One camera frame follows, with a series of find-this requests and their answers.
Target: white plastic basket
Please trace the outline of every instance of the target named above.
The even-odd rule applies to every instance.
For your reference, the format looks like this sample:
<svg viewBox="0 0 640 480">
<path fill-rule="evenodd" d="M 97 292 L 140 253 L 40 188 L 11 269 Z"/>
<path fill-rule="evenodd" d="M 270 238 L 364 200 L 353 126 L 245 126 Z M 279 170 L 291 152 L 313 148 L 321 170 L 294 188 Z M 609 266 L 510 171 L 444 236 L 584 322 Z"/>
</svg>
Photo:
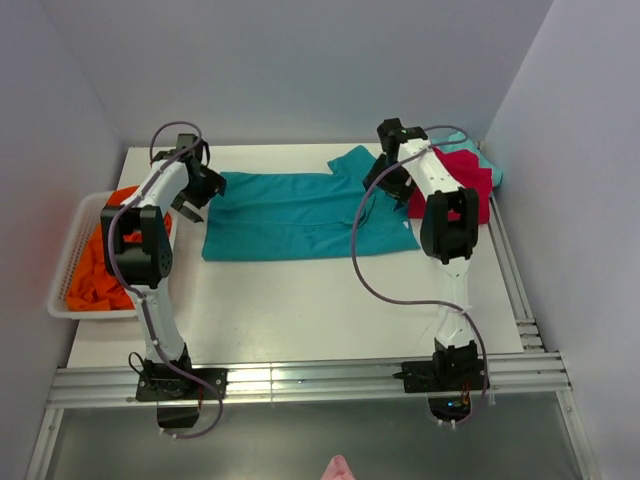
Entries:
<svg viewBox="0 0 640 480">
<path fill-rule="evenodd" d="M 107 200 L 113 192 L 94 193 L 86 197 L 76 211 L 76 215 L 71 224 L 69 235 L 62 250 L 62 256 L 56 269 L 56 275 L 53 280 L 49 300 L 47 301 L 47 310 L 52 317 L 71 318 L 74 320 L 109 320 L 112 318 L 129 318 L 135 317 L 135 310 L 109 310 L 109 311 L 92 311 L 92 312 L 72 312 L 67 307 L 65 298 L 76 270 L 76 265 L 80 261 L 82 252 L 89 241 L 89 237 L 100 223 L 100 211 L 105 206 Z M 171 233 L 169 242 L 173 247 L 176 240 L 176 231 L 178 215 L 173 210 L 169 212 L 171 215 Z"/>
</svg>

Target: white wall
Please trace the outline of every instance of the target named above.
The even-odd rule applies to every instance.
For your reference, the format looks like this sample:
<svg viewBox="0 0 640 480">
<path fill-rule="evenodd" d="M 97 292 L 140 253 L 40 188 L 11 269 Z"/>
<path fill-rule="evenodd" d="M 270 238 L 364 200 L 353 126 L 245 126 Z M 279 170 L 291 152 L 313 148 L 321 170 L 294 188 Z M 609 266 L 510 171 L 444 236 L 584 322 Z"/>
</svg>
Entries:
<svg viewBox="0 0 640 480">
<path fill-rule="evenodd" d="M 23 478 L 73 324 L 44 306 L 79 200 L 113 186 L 122 148 L 36 0 L 0 2 L 0 478 Z"/>
<path fill-rule="evenodd" d="M 639 16 L 555 0 L 486 140 L 534 313 L 616 480 L 640 476 Z"/>
<path fill-rule="evenodd" d="M 42 0 L 126 141 L 375 139 L 384 118 L 482 138 L 551 0 Z"/>
</svg>

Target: light teal cloth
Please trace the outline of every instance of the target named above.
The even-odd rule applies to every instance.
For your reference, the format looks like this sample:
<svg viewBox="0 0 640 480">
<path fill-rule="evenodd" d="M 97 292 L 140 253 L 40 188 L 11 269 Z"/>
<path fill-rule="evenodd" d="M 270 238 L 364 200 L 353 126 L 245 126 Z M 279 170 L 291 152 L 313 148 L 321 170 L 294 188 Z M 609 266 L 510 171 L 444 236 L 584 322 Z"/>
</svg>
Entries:
<svg viewBox="0 0 640 480">
<path fill-rule="evenodd" d="M 463 133 L 456 132 L 453 135 L 449 135 L 448 137 L 444 138 L 431 138 L 431 142 L 435 144 L 440 142 L 462 140 L 463 138 Z M 446 145 L 438 148 L 444 153 L 457 152 L 458 150 L 469 150 L 473 152 L 478 157 L 478 164 L 480 168 L 491 169 L 491 179 L 493 180 L 494 188 L 502 183 L 502 170 L 493 165 L 489 160 L 487 160 L 487 158 L 482 154 L 480 150 L 478 150 L 478 148 L 470 139 L 467 139 L 467 141 L 456 145 Z"/>
<path fill-rule="evenodd" d="M 205 260 L 268 261 L 350 256 L 362 180 L 375 158 L 360 146 L 329 162 L 334 174 L 226 172 L 209 206 Z M 358 255 L 415 250 L 406 209 L 378 190 L 359 219 Z"/>
</svg>

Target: gray floor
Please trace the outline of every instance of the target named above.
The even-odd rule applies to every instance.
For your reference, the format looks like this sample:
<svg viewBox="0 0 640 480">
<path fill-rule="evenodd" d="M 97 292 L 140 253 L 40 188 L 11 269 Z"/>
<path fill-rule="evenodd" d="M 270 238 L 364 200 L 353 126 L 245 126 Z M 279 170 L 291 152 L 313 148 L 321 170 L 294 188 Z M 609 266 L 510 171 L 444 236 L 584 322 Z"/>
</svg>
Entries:
<svg viewBox="0 0 640 480">
<path fill-rule="evenodd" d="M 157 431 L 150 408 L 66 411 L 48 478 L 318 480 L 336 454 L 358 480 L 579 478 L 555 394 L 499 396 L 456 432 L 416 397 L 235 405 L 204 438 Z"/>
</svg>

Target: white table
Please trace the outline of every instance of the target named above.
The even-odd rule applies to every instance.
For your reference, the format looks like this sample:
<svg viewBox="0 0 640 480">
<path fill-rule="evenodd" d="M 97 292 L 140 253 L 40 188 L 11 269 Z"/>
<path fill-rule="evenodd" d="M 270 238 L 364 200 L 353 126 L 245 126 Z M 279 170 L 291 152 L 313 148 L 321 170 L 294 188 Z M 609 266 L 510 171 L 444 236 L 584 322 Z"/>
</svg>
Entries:
<svg viewBox="0 0 640 480">
<path fill-rule="evenodd" d="M 355 145 L 268 145 L 212 148 L 217 171 L 326 172 L 328 160 Z M 378 155 L 377 144 L 365 145 Z M 148 149 L 131 148 L 118 188 L 149 170 Z M 419 223 L 414 223 L 416 235 Z M 349 259 L 205 262 L 206 223 L 178 222 L 169 277 L 176 322 L 194 364 L 428 356 L 435 307 L 382 303 L 358 282 Z M 362 257 L 379 291 L 404 299 L 434 298 L 432 261 L 421 251 Z M 480 228 L 469 272 L 471 314 L 489 353 L 523 351 L 489 230 Z M 69 367 L 125 366 L 144 352 L 136 319 L 81 321 Z"/>
</svg>

